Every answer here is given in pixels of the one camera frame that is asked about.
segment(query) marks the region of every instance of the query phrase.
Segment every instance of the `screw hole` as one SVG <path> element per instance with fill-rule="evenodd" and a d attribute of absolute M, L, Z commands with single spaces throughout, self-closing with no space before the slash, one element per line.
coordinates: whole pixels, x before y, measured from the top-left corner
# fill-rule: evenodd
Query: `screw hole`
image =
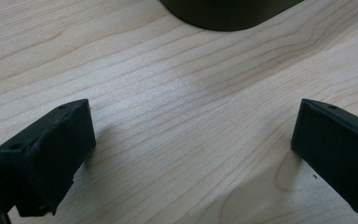
<path fill-rule="evenodd" d="M 22 147 L 22 144 L 18 143 L 18 144 L 11 145 L 10 149 L 15 150 L 15 149 L 19 149 L 20 147 Z"/>

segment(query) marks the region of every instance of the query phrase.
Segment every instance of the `light wood surface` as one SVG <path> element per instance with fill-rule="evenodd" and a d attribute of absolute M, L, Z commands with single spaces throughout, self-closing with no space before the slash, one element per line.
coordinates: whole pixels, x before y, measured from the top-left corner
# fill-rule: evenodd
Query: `light wood surface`
<path fill-rule="evenodd" d="M 234 33 L 158 0 L 0 1 L 0 144 L 82 98 L 97 147 L 55 217 L 13 223 L 358 223 L 290 149 L 302 98 L 358 116 L 358 0 Z"/>

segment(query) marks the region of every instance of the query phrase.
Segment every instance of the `wooden table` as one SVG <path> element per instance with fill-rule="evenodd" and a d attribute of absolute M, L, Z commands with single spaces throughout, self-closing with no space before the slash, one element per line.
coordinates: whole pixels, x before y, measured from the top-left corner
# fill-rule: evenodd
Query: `wooden table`
<path fill-rule="evenodd" d="M 97 147 L 55 217 L 13 223 L 358 223 L 290 148 L 302 98 L 358 116 L 358 0 L 234 33 L 158 0 L 0 1 L 0 144 L 82 98 Z"/>

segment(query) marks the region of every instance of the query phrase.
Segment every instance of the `black object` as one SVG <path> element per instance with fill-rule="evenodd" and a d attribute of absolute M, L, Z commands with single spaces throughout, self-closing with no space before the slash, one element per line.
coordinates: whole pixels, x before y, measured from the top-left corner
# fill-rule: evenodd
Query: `black object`
<path fill-rule="evenodd" d="M 248 29 L 303 0 L 161 0 L 182 21 L 215 31 Z"/>
<path fill-rule="evenodd" d="M 88 100 L 58 106 L 2 144 L 0 223 L 14 205 L 22 217 L 54 215 L 95 144 Z"/>
<path fill-rule="evenodd" d="M 358 117 L 304 99 L 292 149 L 358 212 Z"/>

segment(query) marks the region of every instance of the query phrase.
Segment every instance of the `black plastic part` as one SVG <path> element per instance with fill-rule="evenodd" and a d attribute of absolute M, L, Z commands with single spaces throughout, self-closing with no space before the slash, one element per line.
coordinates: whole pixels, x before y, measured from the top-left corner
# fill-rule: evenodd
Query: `black plastic part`
<path fill-rule="evenodd" d="M 215 31 L 248 29 L 303 0 L 161 0 L 182 21 Z"/>
<path fill-rule="evenodd" d="M 304 99 L 292 149 L 358 212 L 358 117 Z"/>
<path fill-rule="evenodd" d="M 0 216 L 13 205 L 22 217 L 54 215 L 95 144 L 88 100 L 58 106 L 2 144 Z"/>

